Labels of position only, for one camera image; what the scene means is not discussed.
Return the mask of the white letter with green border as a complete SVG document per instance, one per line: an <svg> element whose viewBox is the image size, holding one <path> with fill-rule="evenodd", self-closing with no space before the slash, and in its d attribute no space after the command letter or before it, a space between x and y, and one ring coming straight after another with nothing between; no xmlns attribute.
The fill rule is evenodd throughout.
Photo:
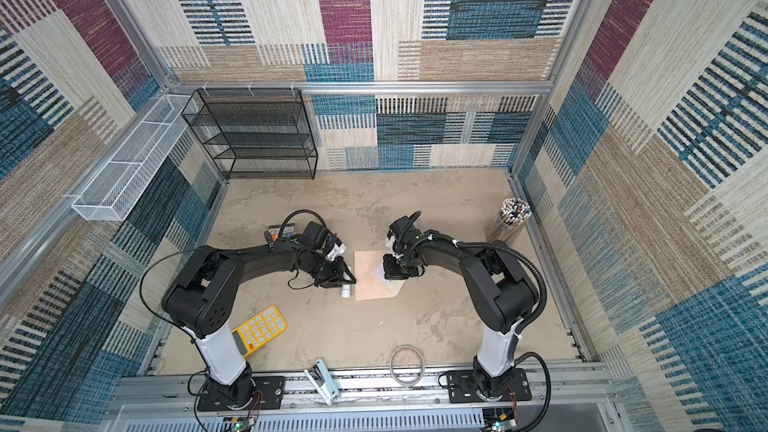
<svg viewBox="0 0 768 432"><path fill-rule="evenodd" d="M385 277L384 264L380 263L375 270L375 277L385 286L389 286L389 280Z"/></svg>

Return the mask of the pink envelope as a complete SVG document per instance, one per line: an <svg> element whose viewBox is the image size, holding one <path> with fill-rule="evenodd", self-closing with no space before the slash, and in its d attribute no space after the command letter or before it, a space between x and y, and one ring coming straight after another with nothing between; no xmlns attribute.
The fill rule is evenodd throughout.
<svg viewBox="0 0 768 432"><path fill-rule="evenodd" d="M387 251L355 251L353 273L357 280L354 285L354 297L356 301L388 299L396 297L405 281L389 280L389 286L385 286L375 277L375 270L383 263L383 256Z"/></svg>

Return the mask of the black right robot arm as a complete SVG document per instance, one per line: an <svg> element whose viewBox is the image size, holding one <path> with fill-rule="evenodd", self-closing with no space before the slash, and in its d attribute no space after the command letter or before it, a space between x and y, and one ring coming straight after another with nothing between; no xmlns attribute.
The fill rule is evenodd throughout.
<svg viewBox="0 0 768 432"><path fill-rule="evenodd" d="M409 280L427 268L441 267L462 277L484 326L473 359L473 381L482 400L499 400L518 376L516 349L522 332L543 313L548 292L538 268L501 241L465 242L436 230L416 227L419 211L388 229L385 277Z"/></svg>

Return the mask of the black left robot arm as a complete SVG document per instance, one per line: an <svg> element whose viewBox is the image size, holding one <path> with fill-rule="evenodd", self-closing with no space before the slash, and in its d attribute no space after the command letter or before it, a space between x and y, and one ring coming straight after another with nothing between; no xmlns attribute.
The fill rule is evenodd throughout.
<svg viewBox="0 0 768 432"><path fill-rule="evenodd" d="M299 209L266 243L242 249L203 245L184 253L188 260L167 287L156 316L186 333L207 370L203 391L231 410L255 401L252 369L236 344L229 318L241 284L272 273L304 272L317 288L357 283L343 254L346 247L315 211Z"/></svg>

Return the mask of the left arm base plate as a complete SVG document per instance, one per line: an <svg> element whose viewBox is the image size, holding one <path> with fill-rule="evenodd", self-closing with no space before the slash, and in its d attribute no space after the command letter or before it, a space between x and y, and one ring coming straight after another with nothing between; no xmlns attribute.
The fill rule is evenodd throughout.
<svg viewBox="0 0 768 432"><path fill-rule="evenodd" d="M284 376L251 376L238 379L232 385L222 385L207 379L195 409L197 412L278 410L282 404L285 382Z"/></svg>

